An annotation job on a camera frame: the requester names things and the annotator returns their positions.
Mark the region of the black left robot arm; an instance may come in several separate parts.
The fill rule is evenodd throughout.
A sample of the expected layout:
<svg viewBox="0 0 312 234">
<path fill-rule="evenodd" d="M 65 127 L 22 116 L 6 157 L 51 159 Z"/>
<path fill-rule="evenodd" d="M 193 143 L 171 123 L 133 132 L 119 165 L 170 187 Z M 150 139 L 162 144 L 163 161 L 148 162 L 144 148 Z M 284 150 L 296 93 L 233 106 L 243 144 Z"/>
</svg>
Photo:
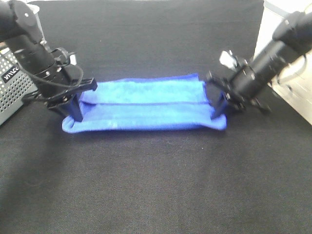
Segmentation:
<svg viewBox="0 0 312 234">
<path fill-rule="evenodd" d="M 47 109 L 81 122 L 80 94 L 96 90 L 94 78 L 71 60 L 73 53 L 62 47 L 52 50 L 39 27 L 36 15 L 19 0 L 0 2 L 0 40 L 11 50 L 18 68 L 37 90 L 22 97 L 23 103 L 42 102 Z"/>
</svg>

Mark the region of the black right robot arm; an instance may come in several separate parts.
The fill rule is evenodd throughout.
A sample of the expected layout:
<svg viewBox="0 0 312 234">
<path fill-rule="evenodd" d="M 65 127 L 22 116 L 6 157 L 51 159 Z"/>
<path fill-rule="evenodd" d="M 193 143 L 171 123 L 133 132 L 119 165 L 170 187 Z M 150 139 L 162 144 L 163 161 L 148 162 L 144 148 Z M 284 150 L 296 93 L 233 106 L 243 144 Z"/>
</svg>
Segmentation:
<svg viewBox="0 0 312 234">
<path fill-rule="evenodd" d="M 231 69 L 230 78 L 207 74 L 207 82 L 221 90 L 211 119 L 253 106 L 263 113 L 270 111 L 257 100 L 257 95 L 289 64 L 306 55 L 312 48 L 312 15 L 295 11 L 274 30 L 271 41 L 251 61 L 222 51 L 219 62 Z"/>
</svg>

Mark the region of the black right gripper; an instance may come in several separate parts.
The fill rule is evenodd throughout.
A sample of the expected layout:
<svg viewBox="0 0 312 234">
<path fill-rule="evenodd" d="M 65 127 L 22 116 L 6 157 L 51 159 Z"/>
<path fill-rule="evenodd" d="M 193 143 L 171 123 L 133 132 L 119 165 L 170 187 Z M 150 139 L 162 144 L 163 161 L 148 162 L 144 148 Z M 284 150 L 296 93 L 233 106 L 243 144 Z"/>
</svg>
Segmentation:
<svg viewBox="0 0 312 234">
<path fill-rule="evenodd" d="M 261 104 L 257 95 L 264 89 L 271 77 L 271 56 L 262 51 L 252 61 L 235 56 L 232 51 L 222 51 L 219 62 L 234 73 L 229 78 L 220 78 L 212 72 L 207 74 L 207 83 L 221 90 L 220 97 L 211 114 L 211 119 L 225 112 L 240 112 L 252 106 L 261 112 L 269 112 L 268 105 Z"/>
</svg>

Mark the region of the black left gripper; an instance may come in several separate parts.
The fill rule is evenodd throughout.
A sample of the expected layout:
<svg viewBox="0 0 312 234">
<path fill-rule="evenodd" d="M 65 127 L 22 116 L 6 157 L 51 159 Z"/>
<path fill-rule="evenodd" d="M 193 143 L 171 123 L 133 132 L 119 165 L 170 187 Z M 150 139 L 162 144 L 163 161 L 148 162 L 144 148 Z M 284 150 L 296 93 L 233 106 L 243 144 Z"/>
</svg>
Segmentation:
<svg viewBox="0 0 312 234">
<path fill-rule="evenodd" d="M 76 95 L 87 90 L 96 90 L 98 85 L 94 78 L 84 78 L 83 70 L 75 63 L 75 52 L 68 52 L 62 47 L 51 51 L 54 64 L 39 74 L 23 70 L 37 90 L 23 96 L 23 103 L 43 102 L 45 105 L 57 106 L 64 117 L 71 116 L 75 121 L 82 121 L 83 116 Z"/>
</svg>

